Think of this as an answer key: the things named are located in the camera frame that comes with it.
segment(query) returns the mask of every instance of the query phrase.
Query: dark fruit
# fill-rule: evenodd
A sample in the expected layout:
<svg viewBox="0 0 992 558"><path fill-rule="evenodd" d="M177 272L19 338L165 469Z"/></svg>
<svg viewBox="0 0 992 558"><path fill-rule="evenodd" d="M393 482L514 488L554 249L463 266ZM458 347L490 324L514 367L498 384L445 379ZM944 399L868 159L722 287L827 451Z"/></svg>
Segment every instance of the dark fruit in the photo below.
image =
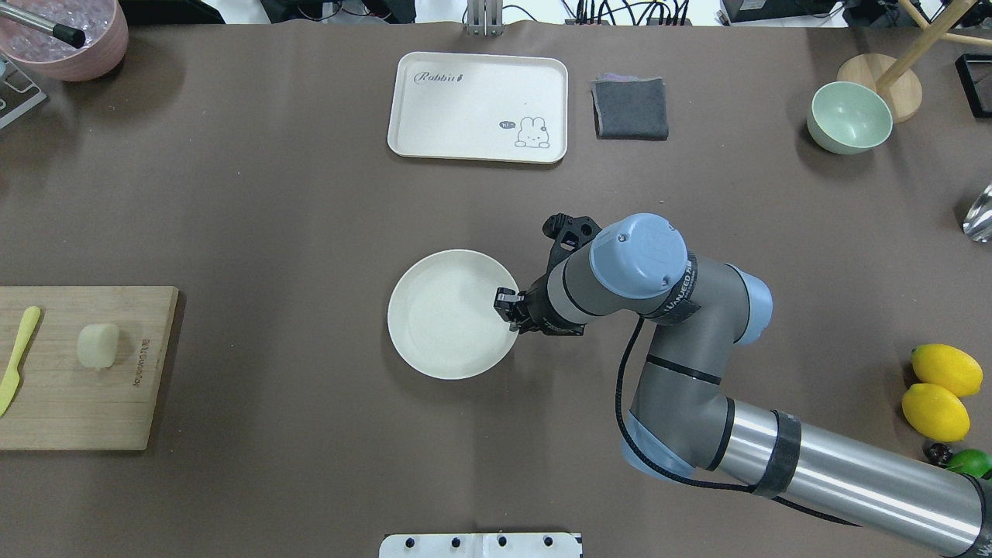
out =
<svg viewBox="0 0 992 558"><path fill-rule="evenodd" d="M950 446L937 442L929 448L927 448L927 461L931 465L936 465L938 467L947 467L947 463L954 457L954 452L950 449Z"/></svg>

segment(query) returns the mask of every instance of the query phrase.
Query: yellow knife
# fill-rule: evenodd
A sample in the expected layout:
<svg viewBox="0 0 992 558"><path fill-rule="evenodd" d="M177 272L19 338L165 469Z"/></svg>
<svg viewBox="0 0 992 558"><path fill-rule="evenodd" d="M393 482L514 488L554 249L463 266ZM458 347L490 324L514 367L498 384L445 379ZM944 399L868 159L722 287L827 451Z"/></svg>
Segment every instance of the yellow knife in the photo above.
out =
<svg viewBox="0 0 992 558"><path fill-rule="evenodd" d="M21 365L24 349L28 346L28 340L35 332L41 315L42 309L32 306L24 311L24 316L21 318L21 327L17 329L17 338L14 339L14 350L10 353L7 371L4 372L3 379L0 379L0 416L7 412L7 407L14 398L14 392L21 383L21 374L17 371L17 367Z"/></svg>

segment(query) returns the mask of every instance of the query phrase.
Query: brown tablecloth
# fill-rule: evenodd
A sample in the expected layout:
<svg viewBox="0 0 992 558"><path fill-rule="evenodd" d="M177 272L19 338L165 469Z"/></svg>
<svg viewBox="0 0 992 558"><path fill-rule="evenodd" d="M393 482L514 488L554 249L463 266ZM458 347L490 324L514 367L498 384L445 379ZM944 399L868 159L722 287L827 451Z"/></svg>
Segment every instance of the brown tablecloth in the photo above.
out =
<svg viewBox="0 0 992 558"><path fill-rule="evenodd" d="M992 253L955 214L992 180L992 127L953 67L966 47L916 65L924 105L886 144L839 157L805 132L812 94L912 30L459 28L135 29L117 75L39 78L51 101L0 131L0 283L176 285L183 309L146 452L0 455L0 555L370 557L387 533L564 529L596 557L931 556L627 466L612 405L631 315L442 382L397 356L385 314L434 251L488 253L525 286L548 215L655 211L775 294L728 395L921 459L899 413L910 349L992 366ZM417 50L561 60L564 159L393 154L396 63ZM605 71L665 79L669 141L596 139ZM992 450L988 397L965 401L967 445Z"/></svg>

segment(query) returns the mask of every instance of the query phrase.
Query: green bowl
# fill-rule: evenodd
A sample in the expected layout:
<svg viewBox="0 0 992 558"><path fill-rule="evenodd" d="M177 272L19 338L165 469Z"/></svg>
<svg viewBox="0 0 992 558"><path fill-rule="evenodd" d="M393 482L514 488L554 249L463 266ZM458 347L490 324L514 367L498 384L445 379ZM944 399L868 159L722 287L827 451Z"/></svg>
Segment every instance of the green bowl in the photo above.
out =
<svg viewBox="0 0 992 558"><path fill-rule="evenodd" d="M812 97L809 135L823 149L854 155L877 147L892 133L892 111L878 93L851 81L835 81Z"/></svg>

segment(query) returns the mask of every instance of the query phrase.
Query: yellow lemon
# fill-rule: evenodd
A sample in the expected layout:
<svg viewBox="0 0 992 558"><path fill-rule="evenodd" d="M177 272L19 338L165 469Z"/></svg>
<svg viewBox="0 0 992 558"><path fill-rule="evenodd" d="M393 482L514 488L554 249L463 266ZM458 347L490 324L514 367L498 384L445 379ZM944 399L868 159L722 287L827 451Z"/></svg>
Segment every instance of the yellow lemon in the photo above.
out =
<svg viewBox="0 0 992 558"><path fill-rule="evenodd" d="M958 397L974 395L982 385L982 367L970 354L950 345L920 345L910 361L920 381L943 386Z"/></svg>
<svg viewBox="0 0 992 558"><path fill-rule="evenodd" d="M971 428L961 400L933 383L910 386L903 395L903 414L917 432L938 442L963 440Z"/></svg>

